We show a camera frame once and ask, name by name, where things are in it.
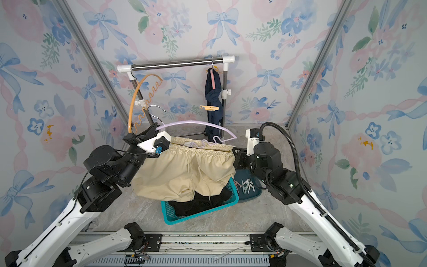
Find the orange clothes hanger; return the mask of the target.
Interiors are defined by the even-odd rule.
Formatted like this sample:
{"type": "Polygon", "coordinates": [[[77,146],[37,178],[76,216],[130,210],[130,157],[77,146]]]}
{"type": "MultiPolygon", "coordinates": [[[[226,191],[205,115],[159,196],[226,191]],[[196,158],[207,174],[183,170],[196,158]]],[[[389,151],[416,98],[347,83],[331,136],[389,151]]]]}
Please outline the orange clothes hanger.
{"type": "Polygon", "coordinates": [[[142,80],[139,81],[131,72],[128,72],[127,74],[135,89],[132,95],[130,111],[128,116],[128,124],[127,124],[128,133],[132,133],[134,128],[137,128],[142,124],[142,117],[144,117],[149,122],[150,125],[153,124],[152,115],[149,113],[148,108],[152,104],[155,93],[158,91],[158,89],[162,85],[163,79],[159,75],[148,74],[142,80]],[[155,81],[155,84],[152,86],[152,88],[149,90],[148,98],[144,99],[144,97],[142,96],[142,93],[140,92],[140,89],[149,77],[155,77],[157,80],[155,81]],[[143,115],[139,116],[138,122],[133,123],[132,122],[133,109],[135,106],[139,106],[140,108],[142,108],[143,115]]]}

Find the pink clothes hanger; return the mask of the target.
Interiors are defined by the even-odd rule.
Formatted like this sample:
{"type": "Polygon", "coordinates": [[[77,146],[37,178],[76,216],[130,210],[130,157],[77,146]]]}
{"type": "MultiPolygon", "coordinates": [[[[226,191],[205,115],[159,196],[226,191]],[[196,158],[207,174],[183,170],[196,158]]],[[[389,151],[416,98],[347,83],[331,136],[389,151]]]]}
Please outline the pink clothes hanger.
{"type": "Polygon", "coordinates": [[[213,60],[211,60],[211,67],[209,68],[209,74],[210,74],[210,79],[211,79],[211,88],[212,90],[216,89],[216,82],[215,82],[215,75],[213,73],[214,71],[214,65],[213,65],[213,60]]]}

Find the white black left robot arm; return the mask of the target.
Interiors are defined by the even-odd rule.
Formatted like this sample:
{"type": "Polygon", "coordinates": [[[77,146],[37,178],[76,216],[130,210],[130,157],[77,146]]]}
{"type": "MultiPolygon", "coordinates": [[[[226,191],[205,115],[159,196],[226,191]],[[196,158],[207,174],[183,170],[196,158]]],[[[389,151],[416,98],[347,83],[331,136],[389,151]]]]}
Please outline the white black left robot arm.
{"type": "Polygon", "coordinates": [[[132,132],[124,137],[126,151],[103,145],[85,160],[89,178],[64,211],[27,248],[10,252],[5,257],[8,267],[83,267],[111,253],[131,250],[141,254],[149,245],[141,227],[131,222],[113,234],[95,241],[72,246],[81,230],[122,194],[121,188],[131,181],[147,158],[157,159],[169,148],[171,136],[155,123],[143,133],[132,132]]]}

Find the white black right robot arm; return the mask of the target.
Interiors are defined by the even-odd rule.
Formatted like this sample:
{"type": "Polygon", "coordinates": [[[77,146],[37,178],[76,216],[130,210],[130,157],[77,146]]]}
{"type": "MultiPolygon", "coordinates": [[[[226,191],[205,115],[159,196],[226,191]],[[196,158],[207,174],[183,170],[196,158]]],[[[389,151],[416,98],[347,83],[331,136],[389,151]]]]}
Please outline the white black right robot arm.
{"type": "Polygon", "coordinates": [[[287,250],[318,267],[373,267],[380,258],[377,248],[365,245],[346,231],[328,211],[306,181],[284,168],[281,154],[269,142],[252,149],[234,148],[234,166],[247,169],[263,182],[267,191],[296,212],[314,231],[319,241],[297,234],[275,222],[264,233],[272,249],[287,250]]]}

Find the pink clothespin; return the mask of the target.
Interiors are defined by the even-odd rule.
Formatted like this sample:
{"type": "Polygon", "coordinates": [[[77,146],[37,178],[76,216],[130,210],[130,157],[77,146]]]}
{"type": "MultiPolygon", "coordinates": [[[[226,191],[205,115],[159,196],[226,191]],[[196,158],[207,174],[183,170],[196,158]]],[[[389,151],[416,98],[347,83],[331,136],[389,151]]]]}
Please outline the pink clothespin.
{"type": "Polygon", "coordinates": [[[234,181],[234,183],[238,190],[242,190],[242,185],[240,183],[238,183],[237,181],[234,181]]]}

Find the beige shorts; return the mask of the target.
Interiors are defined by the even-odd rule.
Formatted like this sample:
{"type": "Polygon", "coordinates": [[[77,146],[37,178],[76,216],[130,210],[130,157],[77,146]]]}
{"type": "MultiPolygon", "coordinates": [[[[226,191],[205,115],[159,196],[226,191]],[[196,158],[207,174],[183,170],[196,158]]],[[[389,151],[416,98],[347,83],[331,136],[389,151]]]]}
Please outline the beige shorts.
{"type": "Polygon", "coordinates": [[[236,173],[232,149],[231,145],[173,137],[159,158],[145,160],[132,180],[133,192],[148,199],[177,202],[191,201],[196,194],[209,198],[220,195],[236,173]]]}

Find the black shorts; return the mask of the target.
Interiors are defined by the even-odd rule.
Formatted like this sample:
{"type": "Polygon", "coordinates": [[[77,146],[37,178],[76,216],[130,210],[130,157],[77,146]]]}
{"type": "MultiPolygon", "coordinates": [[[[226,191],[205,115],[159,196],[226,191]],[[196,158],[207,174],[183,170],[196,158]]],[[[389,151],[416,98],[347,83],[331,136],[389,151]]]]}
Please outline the black shorts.
{"type": "Polygon", "coordinates": [[[191,216],[203,211],[220,207],[228,201],[232,192],[224,187],[219,195],[207,197],[195,192],[194,199],[187,202],[169,201],[168,204],[175,209],[175,215],[178,217],[191,216]]]}

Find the navy blue shorts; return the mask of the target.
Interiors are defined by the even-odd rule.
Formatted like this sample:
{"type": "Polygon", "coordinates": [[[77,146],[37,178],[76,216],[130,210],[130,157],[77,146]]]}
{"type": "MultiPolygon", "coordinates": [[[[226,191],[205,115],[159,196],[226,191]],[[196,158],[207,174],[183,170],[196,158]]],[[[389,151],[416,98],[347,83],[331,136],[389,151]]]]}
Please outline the navy blue shorts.
{"type": "Polygon", "coordinates": [[[219,111],[208,111],[207,119],[208,122],[214,125],[220,125],[222,123],[222,118],[224,115],[224,109],[220,96],[222,94],[221,80],[220,75],[217,71],[214,70],[216,89],[212,90],[211,88],[211,79],[209,74],[209,69],[207,71],[207,79],[205,83],[205,99],[208,106],[218,106],[219,111]]]}

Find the lilac clothes hanger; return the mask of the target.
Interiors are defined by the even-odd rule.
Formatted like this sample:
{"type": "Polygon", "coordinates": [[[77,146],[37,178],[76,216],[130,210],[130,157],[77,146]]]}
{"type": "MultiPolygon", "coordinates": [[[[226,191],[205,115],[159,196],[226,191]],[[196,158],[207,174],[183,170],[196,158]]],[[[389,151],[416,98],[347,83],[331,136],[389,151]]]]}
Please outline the lilac clothes hanger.
{"type": "Polygon", "coordinates": [[[186,120],[186,121],[172,122],[172,123],[163,124],[161,126],[158,126],[156,130],[158,130],[159,131],[158,133],[160,133],[160,130],[162,130],[162,129],[166,129],[168,127],[177,126],[177,125],[204,125],[204,126],[208,126],[210,128],[214,128],[214,129],[218,129],[220,131],[227,132],[231,136],[231,139],[223,140],[220,136],[215,136],[215,138],[218,139],[218,142],[221,142],[221,143],[237,139],[236,135],[233,132],[231,132],[230,130],[228,130],[228,129],[220,126],[220,125],[214,125],[214,124],[211,124],[209,122],[204,122],[204,121],[186,120]]]}

